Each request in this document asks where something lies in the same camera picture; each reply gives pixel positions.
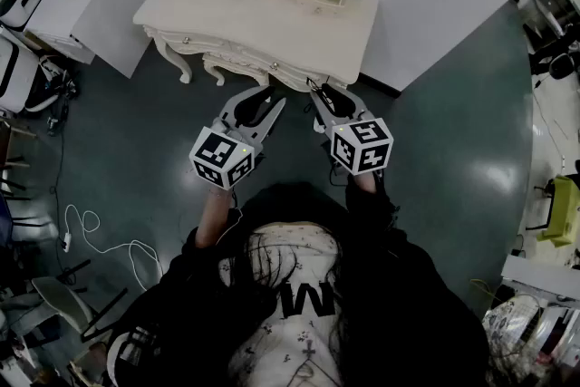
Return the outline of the person's right forearm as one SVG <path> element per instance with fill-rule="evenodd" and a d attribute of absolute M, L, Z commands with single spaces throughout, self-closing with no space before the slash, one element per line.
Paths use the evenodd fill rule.
<path fill-rule="evenodd" d="M 375 194 L 377 192 L 376 181 L 372 172 L 366 172 L 353 176 L 353 181 L 361 190 L 371 194 Z"/>

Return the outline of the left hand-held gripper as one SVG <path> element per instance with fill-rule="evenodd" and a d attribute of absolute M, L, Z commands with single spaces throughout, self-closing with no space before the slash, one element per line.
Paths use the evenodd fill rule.
<path fill-rule="evenodd" d="M 256 168 L 263 144 L 286 98 L 261 107 L 274 94 L 272 85 L 252 87 L 231 97 L 210 127 L 204 126 L 189 153 L 196 174 L 220 189 L 232 189 Z"/>

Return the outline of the person's left forearm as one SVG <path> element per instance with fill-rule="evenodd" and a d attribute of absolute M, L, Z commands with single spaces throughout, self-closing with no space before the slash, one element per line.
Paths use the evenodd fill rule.
<path fill-rule="evenodd" d="M 195 235 L 195 246 L 206 248 L 214 246 L 227 230 L 229 210 L 232 205 L 233 191 L 211 187 Z"/>

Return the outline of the cream ornate dressing table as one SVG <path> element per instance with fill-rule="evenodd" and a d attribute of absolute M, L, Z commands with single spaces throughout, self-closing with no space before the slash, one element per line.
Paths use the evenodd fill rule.
<path fill-rule="evenodd" d="M 299 0 L 145 0 L 133 21 L 183 82 L 193 75 L 186 57 L 198 54 L 218 84 L 232 72 L 307 92 L 307 77 L 342 87 L 358 80 L 377 7 L 377 0 L 347 0 L 343 8 Z"/>

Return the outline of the person's white printed shirt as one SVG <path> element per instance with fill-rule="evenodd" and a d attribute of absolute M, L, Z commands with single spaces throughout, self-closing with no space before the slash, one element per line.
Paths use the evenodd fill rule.
<path fill-rule="evenodd" d="M 342 387 L 332 267 L 338 244 L 313 221 L 274 222 L 242 246 L 254 280 L 274 291 L 227 366 L 232 387 Z"/>

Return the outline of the green chair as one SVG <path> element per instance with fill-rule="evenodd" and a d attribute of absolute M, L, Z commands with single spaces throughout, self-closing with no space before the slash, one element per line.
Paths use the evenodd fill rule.
<path fill-rule="evenodd" d="M 536 240 L 550 241 L 554 247 L 574 244 L 580 221 L 580 175 L 556 176 L 540 190 L 550 198 L 550 207 Z"/>

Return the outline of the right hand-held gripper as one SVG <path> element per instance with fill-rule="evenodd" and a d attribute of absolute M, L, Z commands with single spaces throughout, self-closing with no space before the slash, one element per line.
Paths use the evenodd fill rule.
<path fill-rule="evenodd" d="M 384 169 L 391 156 L 393 136 L 383 118 L 370 116 L 366 104 L 356 94 L 330 85 L 333 90 L 327 93 L 333 103 L 313 103 L 316 112 L 313 128 L 327 136 L 328 142 L 323 147 L 331 162 L 352 175 Z"/>

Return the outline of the patterned fabric bag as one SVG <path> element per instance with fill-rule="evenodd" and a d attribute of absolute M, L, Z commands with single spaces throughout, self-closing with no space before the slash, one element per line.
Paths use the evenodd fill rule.
<path fill-rule="evenodd" d="M 486 312 L 490 383 L 516 387 L 532 371 L 539 352 L 537 331 L 543 308 L 532 295 L 516 295 Z"/>

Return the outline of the white plastic chair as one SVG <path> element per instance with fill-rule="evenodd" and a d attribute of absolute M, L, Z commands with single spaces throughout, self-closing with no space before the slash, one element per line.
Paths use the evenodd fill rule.
<path fill-rule="evenodd" d="M 89 327 L 93 319 L 92 309 L 69 286 L 56 277 L 37 277 L 32 285 L 42 299 L 79 334 L 93 334 Z"/>

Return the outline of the person's black jacket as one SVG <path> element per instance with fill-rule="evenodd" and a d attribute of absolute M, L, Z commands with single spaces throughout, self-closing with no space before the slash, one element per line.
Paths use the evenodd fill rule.
<path fill-rule="evenodd" d="M 138 297 L 111 337 L 113 387 L 232 387 L 227 366 L 275 293 L 251 276 L 242 246 L 259 227 L 313 221 L 338 244 L 332 267 L 341 311 L 335 358 L 342 387 L 486 387 L 489 346 L 480 320 L 394 224 L 381 177 L 368 193 L 347 180 L 338 203 L 305 183 L 262 189 L 212 247 L 188 236 L 169 270 Z"/>

